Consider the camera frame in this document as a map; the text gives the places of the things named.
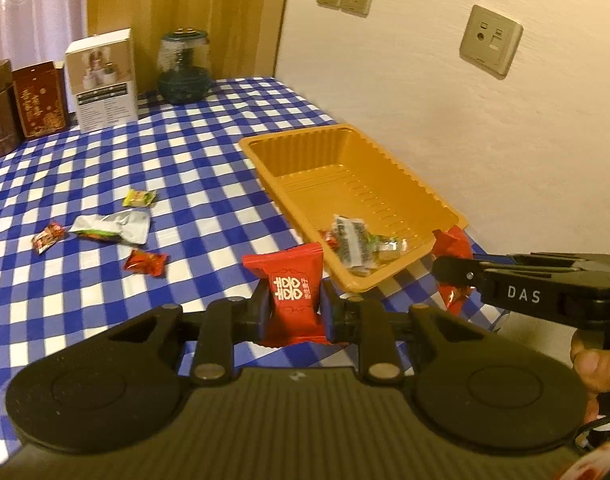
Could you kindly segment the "right hand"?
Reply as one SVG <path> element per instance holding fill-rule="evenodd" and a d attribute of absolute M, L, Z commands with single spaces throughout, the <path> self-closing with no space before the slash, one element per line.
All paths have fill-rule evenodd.
<path fill-rule="evenodd" d="M 576 330 L 570 341 L 570 360 L 588 391 L 584 422 L 598 418 L 598 395 L 610 392 L 610 350 L 599 349 L 596 336 L 592 330 Z"/>

